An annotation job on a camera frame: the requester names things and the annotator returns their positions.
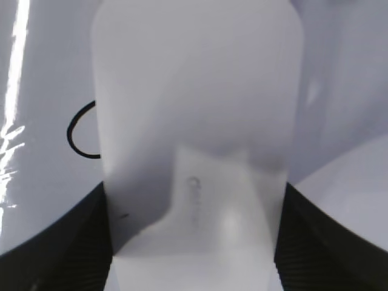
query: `black cable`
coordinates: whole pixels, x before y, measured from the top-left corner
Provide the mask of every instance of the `black cable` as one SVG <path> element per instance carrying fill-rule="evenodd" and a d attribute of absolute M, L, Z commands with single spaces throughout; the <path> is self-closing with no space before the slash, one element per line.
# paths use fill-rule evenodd
<path fill-rule="evenodd" d="M 87 113 L 90 109 L 96 106 L 96 101 L 92 101 L 91 103 L 84 106 L 77 114 L 73 117 L 72 121 L 70 121 L 69 127 L 67 128 L 67 142 L 69 146 L 80 156 L 83 156 L 88 159 L 101 159 L 101 155 L 91 155 L 89 153 L 82 152 L 73 142 L 73 131 L 77 122 L 81 119 L 81 117 Z"/>

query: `black textured edge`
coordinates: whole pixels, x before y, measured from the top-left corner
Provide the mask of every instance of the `black textured edge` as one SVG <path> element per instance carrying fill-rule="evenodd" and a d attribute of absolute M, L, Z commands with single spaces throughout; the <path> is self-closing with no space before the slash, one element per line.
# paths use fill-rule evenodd
<path fill-rule="evenodd" d="M 39 291 L 103 291 L 112 262 L 109 221 L 102 196 L 64 259 L 40 283 Z"/>
<path fill-rule="evenodd" d="M 286 291 L 388 290 L 388 253 L 338 224 L 290 184 L 275 263 Z"/>
<path fill-rule="evenodd" d="M 41 285 L 54 276 L 56 268 L 65 261 L 69 249 L 77 242 L 82 231 L 87 229 L 86 225 L 90 222 L 96 209 L 99 207 L 101 211 L 104 205 L 104 188 L 100 183 L 53 225 L 19 247 L 0 256 L 0 290 L 39 290 Z"/>

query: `gray surface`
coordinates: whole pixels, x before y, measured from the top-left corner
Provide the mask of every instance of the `gray surface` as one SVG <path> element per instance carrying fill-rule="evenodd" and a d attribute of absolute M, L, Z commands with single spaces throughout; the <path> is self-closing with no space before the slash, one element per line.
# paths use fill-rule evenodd
<path fill-rule="evenodd" d="M 305 31 L 289 176 L 297 184 L 388 133 L 388 3 L 292 2 Z"/>

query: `white plastic bottle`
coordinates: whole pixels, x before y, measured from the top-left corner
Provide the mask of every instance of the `white plastic bottle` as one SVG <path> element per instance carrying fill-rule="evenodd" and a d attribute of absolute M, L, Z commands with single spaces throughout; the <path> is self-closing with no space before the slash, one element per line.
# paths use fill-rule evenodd
<path fill-rule="evenodd" d="M 92 43 L 120 288 L 267 290 L 302 53 L 291 5 L 106 0 Z"/>

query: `dark spot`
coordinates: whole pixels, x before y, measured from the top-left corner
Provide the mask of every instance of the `dark spot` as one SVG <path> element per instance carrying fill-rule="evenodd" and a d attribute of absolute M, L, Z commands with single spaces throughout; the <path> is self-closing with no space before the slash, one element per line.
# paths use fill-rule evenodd
<path fill-rule="evenodd" d="M 119 219 L 127 218 L 129 216 L 129 213 L 125 213 L 119 216 Z"/>

